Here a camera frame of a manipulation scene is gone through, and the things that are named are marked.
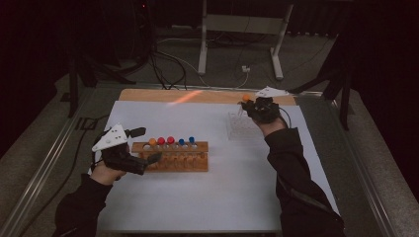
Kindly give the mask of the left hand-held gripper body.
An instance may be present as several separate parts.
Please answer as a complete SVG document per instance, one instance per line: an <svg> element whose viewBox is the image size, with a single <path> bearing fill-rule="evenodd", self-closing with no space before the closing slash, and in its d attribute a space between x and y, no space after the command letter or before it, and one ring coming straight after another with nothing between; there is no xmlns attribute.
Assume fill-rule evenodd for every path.
<svg viewBox="0 0 419 237"><path fill-rule="evenodd" d="M137 158L130 154L125 129L120 123L101 133L95 140L92 147L91 170L104 161L106 166L114 170L121 170L128 173L143 175L146 167L146 160Z"/></svg>

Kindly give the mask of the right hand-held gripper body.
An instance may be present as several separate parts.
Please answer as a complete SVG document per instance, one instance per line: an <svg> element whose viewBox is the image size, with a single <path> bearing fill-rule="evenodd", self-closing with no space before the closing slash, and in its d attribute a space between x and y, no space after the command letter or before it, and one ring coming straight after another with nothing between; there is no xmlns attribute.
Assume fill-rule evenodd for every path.
<svg viewBox="0 0 419 237"><path fill-rule="evenodd" d="M247 116L260 123L270 123L275 119L282 119L282 108L274 102L275 97L287 96L289 93L285 90L279 90L271 87L255 93L256 99L253 102L253 108L249 110Z"/></svg>

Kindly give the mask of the clear acrylic test tube rack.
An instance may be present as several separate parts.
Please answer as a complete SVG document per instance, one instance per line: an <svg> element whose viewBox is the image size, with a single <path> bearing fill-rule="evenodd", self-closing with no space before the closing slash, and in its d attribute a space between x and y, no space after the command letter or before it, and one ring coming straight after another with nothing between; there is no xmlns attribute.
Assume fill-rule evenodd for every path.
<svg viewBox="0 0 419 237"><path fill-rule="evenodd" d="M261 129L246 113L228 113L226 127L230 140L256 139L263 136Z"/></svg>

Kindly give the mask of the wooden test tube rack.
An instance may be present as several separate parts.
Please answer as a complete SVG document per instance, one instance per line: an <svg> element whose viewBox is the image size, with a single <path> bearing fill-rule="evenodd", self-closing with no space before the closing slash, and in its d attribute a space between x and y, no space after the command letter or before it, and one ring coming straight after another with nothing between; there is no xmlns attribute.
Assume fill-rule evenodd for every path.
<svg viewBox="0 0 419 237"><path fill-rule="evenodd" d="M195 143L175 142L155 144L135 142L131 152L139 158L161 153L161 159L148 166L150 172L207 172L209 170L209 144L206 141Z"/></svg>

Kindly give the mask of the person's right hand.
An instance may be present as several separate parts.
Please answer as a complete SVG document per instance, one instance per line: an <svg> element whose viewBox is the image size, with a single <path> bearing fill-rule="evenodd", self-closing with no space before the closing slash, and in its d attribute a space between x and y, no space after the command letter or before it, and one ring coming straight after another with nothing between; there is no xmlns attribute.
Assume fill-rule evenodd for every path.
<svg viewBox="0 0 419 237"><path fill-rule="evenodd" d="M277 130L287 128L287 124L280 118L276 118L270 123L257 122L256 125L261 129L264 136L267 136Z"/></svg>

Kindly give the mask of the person's left hand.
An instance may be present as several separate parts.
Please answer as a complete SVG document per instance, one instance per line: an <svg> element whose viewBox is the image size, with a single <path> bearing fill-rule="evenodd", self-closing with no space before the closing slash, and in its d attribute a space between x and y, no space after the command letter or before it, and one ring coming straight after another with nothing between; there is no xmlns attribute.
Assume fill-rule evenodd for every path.
<svg viewBox="0 0 419 237"><path fill-rule="evenodd" d="M101 161L92 171L90 178L101 185L110 186L114 181L120 179L125 174L125 171L109 168L104 161Z"/></svg>

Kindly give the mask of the black tripod stand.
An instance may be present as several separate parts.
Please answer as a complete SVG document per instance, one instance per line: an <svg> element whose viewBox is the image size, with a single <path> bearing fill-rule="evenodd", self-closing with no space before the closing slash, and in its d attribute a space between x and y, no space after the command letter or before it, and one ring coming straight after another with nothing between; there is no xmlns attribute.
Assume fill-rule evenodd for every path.
<svg viewBox="0 0 419 237"><path fill-rule="evenodd" d="M70 103L68 116L72 118L79 106L79 93L78 93L78 79L87 87L95 87L97 79L94 75L93 70L96 69L99 72L106 74L112 79L122 84L133 85L133 81L125 79L117 72L106 67L104 64L99 63L91 56L87 54L69 54L68 55L68 69L69 69L69 93L68 100Z"/></svg>
<svg viewBox="0 0 419 237"><path fill-rule="evenodd" d="M300 94L307 89L314 87L324 81L328 84L322 92L322 97L327 101L335 100L338 94L341 94L340 99L340 112L339 121L345 130L349 129L348 126L348 111L349 111L349 98L351 86L351 73L350 73L350 58L351 56L345 52L345 45L347 41L342 39L339 35L331 47L329 54L326 56L317 76L296 87L290 89L292 94Z"/></svg>

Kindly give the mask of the grey metal stand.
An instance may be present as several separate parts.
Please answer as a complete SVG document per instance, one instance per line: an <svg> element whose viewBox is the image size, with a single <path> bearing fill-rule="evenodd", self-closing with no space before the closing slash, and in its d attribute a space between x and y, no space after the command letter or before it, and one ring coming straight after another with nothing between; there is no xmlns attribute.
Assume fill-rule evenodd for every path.
<svg viewBox="0 0 419 237"><path fill-rule="evenodd" d="M198 63L198 74L205 75L207 70L207 32L231 32L277 35L277 43L270 48L270 57L277 80L284 79L284 72L279 59L279 52L286 35L293 4L286 5L285 14L281 18L266 18L252 16L219 15L208 13L208 0L203 0L201 50Z"/></svg>

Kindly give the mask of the metal floor rail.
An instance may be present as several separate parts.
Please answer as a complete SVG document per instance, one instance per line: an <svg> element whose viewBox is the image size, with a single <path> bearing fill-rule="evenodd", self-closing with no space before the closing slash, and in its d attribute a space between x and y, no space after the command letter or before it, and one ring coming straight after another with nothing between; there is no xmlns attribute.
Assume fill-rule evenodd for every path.
<svg viewBox="0 0 419 237"><path fill-rule="evenodd" d="M371 178L367 167L361 159L360 152L356 148L356 144L351 137L350 131L345 130L340 121L340 110L335 101L325 101L329 113L333 118L334 125L338 132L343 137L346 146L349 149L350 161L353 164L355 173L362 186L363 192L369 203L370 209L375 217L377 225L380 229L382 237L398 237L395 232L391 221L388 218L388 214L383 206L382 200L377 192L376 186Z"/></svg>
<svg viewBox="0 0 419 237"><path fill-rule="evenodd" d="M91 98L91 94L93 92L94 90L89 88L84 89L81 93L78 108L75 110L73 117L68 118L65 121L64 126L54 140L54 143L51 145L51 148L48 150L48 153L43 158L37 170L34 172L15 207L12 209L10 215L0 228L0 237L17 237L21 233L24 220L27 218L29 211L33 207L47 177L50 174L50 171L54 167L56 160L66 145L67 140L75 127L80 110Z"/></svg>

